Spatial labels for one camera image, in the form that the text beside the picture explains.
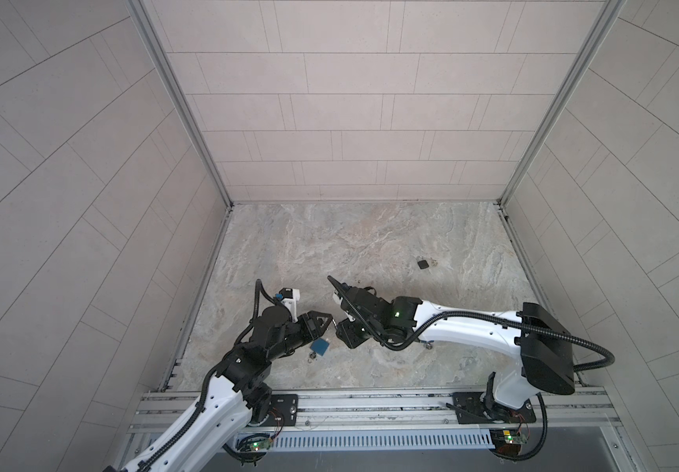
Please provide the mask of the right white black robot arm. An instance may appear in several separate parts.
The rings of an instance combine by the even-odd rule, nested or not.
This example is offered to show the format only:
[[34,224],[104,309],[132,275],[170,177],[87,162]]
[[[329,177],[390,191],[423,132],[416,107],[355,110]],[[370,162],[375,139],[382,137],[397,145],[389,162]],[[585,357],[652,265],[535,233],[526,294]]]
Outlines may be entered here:
[[443,341],[509,357],[506,369],[489,376],[477,421],[507,422],[530,397],[542,393],[573,395],[578,373],[615,362],[610,350],[573,336],[536,303],[526,302],[518,311],[480,312],[408,296],[386,301],[371,287],[337,279],[330,283],[335,301],[347,314],[336,328],[337,337],[350,349],[369,339],[392,351]]

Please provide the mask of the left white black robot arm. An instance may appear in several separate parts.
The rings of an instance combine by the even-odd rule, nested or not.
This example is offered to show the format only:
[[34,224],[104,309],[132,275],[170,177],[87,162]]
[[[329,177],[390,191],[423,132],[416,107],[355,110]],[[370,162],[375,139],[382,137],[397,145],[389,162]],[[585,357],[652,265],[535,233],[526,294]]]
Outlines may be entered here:
[[333,322],[316,311],[297,316],[284,304],[292,295],[284,289],[272,296],[255,282],[253,313],[233,348],[207,371],[195,402],[123,471],[200,471],[246,426],[264,421],[273,362],[322,338]]

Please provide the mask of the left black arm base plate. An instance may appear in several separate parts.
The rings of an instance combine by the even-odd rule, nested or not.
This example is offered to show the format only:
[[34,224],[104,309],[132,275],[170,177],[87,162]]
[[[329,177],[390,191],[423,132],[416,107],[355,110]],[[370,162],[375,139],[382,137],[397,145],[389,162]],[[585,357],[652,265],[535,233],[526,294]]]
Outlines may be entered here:
[[293,427],[298,413],[298,395],[272,395],[270,404],[265,410],[266,416],[261,421],[253,419],[249,426],[253,428]]

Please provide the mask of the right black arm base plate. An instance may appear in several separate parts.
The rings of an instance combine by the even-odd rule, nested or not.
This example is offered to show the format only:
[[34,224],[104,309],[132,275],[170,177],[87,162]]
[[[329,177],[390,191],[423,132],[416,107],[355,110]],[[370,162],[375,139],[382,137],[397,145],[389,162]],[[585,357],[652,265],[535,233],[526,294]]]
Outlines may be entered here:
[[481,393],[454,393],[451,400],[446,403],[446,407],[455,413],[459,425],[518,425],[536,422],[536,415],[529,400],[519,410],[513,410],[498,403],[488,408]]

